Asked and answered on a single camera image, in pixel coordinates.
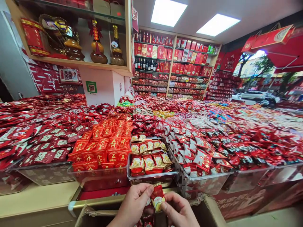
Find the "wine bottle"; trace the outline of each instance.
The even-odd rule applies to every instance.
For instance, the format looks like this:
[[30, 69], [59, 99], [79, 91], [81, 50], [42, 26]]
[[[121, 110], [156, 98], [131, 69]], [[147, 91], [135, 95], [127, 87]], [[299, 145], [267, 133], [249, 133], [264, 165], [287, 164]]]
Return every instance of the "wine bottle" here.
[[139, 58], [139, 61], [138, 61], [138, 69], [141, 69], [141, 62], [140, 62], [140, 58]]

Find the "fingernail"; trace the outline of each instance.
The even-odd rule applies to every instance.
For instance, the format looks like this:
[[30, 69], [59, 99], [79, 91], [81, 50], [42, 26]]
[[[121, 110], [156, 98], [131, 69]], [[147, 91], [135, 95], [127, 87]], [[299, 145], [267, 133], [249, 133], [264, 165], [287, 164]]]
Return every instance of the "fingernail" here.
[[162, 202], [162, 203], [161, 203], [161, 208], [162, 208], [163, 210], [166, 209], [166, 202]]

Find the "ceiling light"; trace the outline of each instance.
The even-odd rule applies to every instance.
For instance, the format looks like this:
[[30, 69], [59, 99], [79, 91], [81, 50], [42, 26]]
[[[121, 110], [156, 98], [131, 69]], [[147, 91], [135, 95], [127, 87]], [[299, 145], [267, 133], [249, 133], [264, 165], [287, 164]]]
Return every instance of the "ceiling light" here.
[[231, 26], [238, 23], [240, 20], [224, 16], [221, 14], [216, 14], [213, 18], [210, 19], [202, 28], [200, 28], [197, 33], [216, 36]]
[[156, 0], [151, 22], [174, 27], [187, 5], [171, 0]]

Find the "gourd-shaped bottle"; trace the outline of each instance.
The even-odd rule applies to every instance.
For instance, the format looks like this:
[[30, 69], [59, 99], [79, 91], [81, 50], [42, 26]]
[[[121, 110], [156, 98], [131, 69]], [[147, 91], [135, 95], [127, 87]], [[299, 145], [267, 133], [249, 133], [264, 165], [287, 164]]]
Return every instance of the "gourd-shaped bottle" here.
[[111, 42], [111, 46], [113, 47], [112, 49], [113, 57], [110, 58], [110, 61], [112, 65], [124, 66], [125, 62], [122, 58], [122, 50], [119, 44], [118, 26], [113, 25], [113, 29], [114, 29], [114, 41]]

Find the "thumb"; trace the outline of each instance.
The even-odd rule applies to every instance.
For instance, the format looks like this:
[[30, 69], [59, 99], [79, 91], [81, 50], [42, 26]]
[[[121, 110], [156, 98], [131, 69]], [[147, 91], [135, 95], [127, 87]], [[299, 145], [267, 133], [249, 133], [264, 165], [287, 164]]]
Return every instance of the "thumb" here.
[[161, 202], [161, 208], [174, 224], [181, 223], [181, 215], [171, 205], [167, 202]]
[[147, 200], [150, 198], [153, 191], [154, 191], [154, 187], [152, 185], [148, 186], [138, 199], [140, 203], [146, 205]]

